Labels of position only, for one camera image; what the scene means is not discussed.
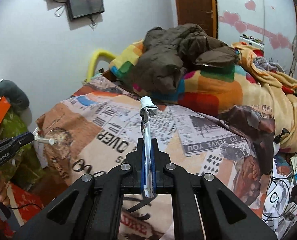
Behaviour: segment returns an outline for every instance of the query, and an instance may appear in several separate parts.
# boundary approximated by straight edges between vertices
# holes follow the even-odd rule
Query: yellow blanket
[[[240,52],[239,65],[259,82],[258,86],[249,86],[249,90],[243,86],[243,105],[253,105],[259,102],[269,105],[273,110],[276,123],[275,134],[279,134],[283,128],[290,131],[289,135],[282,138],[281,149],[284,149],[285,152],[296,152],[297,96],[285,94],[283,88],[292,90],[297,95],[297,80],[281,72],[274,73],[257,69],[253,63],[253,59],[256,57],[253,52],[254,47],[241,43],[235,43],[232,46]]]

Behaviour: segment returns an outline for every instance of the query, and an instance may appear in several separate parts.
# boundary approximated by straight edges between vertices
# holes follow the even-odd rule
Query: pile of clothes
[[[27,126],[20,118],[21,113],[29,107],[26,94],[13,81],[1,79],[1,97],[6,98],[11,108],[0,124],[0,140],[27,132]],[[0,172],[6,182],[13,179],[13,182],[24,190],[28,190],[44,176],[36,152],[30,144],[21,147],[12,160],[0,167]]]
[[[243,43],[227,46],[195,24],[150,30],[126,48],[110,70],[140,96],[218,116],[233,106],[262,106],[275,135],[290,131],[280,147],[297,152],[297,80]]]

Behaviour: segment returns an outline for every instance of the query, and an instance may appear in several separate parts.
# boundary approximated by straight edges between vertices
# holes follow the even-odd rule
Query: red cloth
[[[294,94],[294,91],[293,91],[292,89],[287,88],[287,87],[285,87],[285,86],[282,86],[282,90],[283,90],[283,92],[286,93],[286,94],[291,94],[291,95]]]
[[[9,187],[11,187],[13,192],[13,196],[9,195],[9,197],[10,198],[14,197],[13,200],[15,200],[15,203],[16,203],[16,206],[14,207],[20,207],[29,203],[34,203],[40,206],[41,208],[44,207],[39,196],[28,193],[27,191],[21,189],[20,187],[17,187],[13,183],[11,183]],[[35,216],[40,211],[41,210],[35,205],[29,205],[18,210],[24,223],[26,223],[28,220],[30,220],[33,216]],[[11,237],[14,234],[14,232],[10,229],[7,223],[5,224],[6,225],[4,229],[4,234],[7,237]]]
[[[264,51],[261,49],[255,49],[253,52],[258,56],[258,57],[264,57]]]

